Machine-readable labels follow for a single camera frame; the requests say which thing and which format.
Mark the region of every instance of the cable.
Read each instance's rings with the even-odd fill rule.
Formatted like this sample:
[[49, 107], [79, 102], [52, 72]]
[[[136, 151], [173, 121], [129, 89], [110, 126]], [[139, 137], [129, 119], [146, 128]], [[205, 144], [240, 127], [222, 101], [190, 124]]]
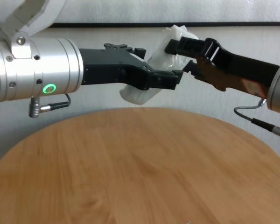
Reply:
[[260, 108], [261, 106], [260, 105], [257, 105], [257, 106], [238, 106], [236, 108], [233, 109], [233, 111], [240, 117], [248, 120], [248, 121], [252, 121], [252, 118], [249, 118], [248, 116], [246, 115], [243, 115], [242, 113], [238, 112], [238, 110], [253, 110], [253, 109], [257, 109], [257, 108]]
[[265, 103], [266, 103], [266, 99], [261, 99], [258, 102], [257, 106], [238, 106], [238, 107], [234, 108], [233, 111], [238, 116], [240, 116], [240, 117], [250, 121], [252, 124], [255, 124], [255, 125], [259, 126], [259, 127], [262, 127], [264, 129], [268, 130], [269, 132], [273, 132], [273, 129], [274, 129], [275, 125], [266, 123], [266, 122], [264, 122], [262, 120], [258, 120], [258, 119], [255, 119], [255, 118], [249, 118], [248, 116], [243, 115], [242, 113], [238, 112], [238, 110], [253, 110], [253, 109], [257, 109], [257, 108], [262, 107]]
[[69, 94], [65, 93], [65, 96], [67, 97], [68, 101], [69, 101], [69, 105], [71, 104], [71, 99], [70, 99], [70, 96]]

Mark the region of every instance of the black cable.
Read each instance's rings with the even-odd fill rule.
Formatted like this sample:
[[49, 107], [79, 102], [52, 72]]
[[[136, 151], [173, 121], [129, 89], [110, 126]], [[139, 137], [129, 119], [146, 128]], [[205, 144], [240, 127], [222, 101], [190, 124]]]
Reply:
[[65, 96], [68, 99], [68, 102], [60, 102], [60, 103], [48, 104], [51, 107], [51, 111], [70, 106], [70, 104], [71, 104], [70, 96], [67, 93], [65, 93]]

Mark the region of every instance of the wood grain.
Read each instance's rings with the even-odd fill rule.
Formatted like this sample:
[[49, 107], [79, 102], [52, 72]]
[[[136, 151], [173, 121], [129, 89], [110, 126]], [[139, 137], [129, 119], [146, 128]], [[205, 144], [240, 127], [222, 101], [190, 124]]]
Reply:
[[220, 120], [98, 112], [0, 161], [0, 224], [280, 224], [280, 158]]

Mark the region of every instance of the green light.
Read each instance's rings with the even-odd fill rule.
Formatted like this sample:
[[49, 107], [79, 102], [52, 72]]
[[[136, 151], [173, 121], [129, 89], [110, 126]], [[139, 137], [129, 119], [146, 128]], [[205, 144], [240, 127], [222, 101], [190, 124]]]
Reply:
[[50, 94], [50, 93], [54, 92], [56, 89], [57, 89], [56, 85], [50, 83], [50, 84], [46, 85], [46, 86], [42, 89], [42, 91], [43, 91], [43, 93], [45, 93], [45, 94]]

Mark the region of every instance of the gray cable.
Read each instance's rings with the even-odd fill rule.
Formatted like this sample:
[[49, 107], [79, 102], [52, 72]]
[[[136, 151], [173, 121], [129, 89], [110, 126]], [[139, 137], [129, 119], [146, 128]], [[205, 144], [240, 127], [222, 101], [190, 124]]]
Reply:
[[70, 99], [70, 96], [69, 96], [69, 94], [65, 94], [66, 95], [66, 97], [67, 97], [67, 99], [68, 99], [68, 101], [69, 101], [69, 105], [71, 104], [71, 99]]
[[252, 118], [249, 118], [248, 116], [246, 115], [243, 115], [242, 113], [238, 112], [238, 110], [253, 110], [253, 109], [257, 109], [257, 108], [260, 108], [262, 107], [264, 104], [266, 103], [266, 99], [261, 99], [259, 102], [258, 102], [258, 105], [257, 106], [238, 106], [236, 108], [233, 109], [233, 111], [240, 117], [248, 120], [248, 121], [252, 121]]
[[234, 112], [238, 115], [238, 116], [240, 116], [240, 117], [242, 117], [242, 118], [245, 118], [246, 120], [248, 120], [248, 121], [252, 121], [252, 118], [249, 118], [248, 116], [246, 116], [246, 115], [243, 115], [242, 113], [240, 113], [240, 112], [238, 112], [238, 110], [253, 110], [253, 109], [257, 109], [257, 108], [260, 108], [261, 106], [238, 106], [238, 107], [236, 107], [236, 108], [234, 108]]

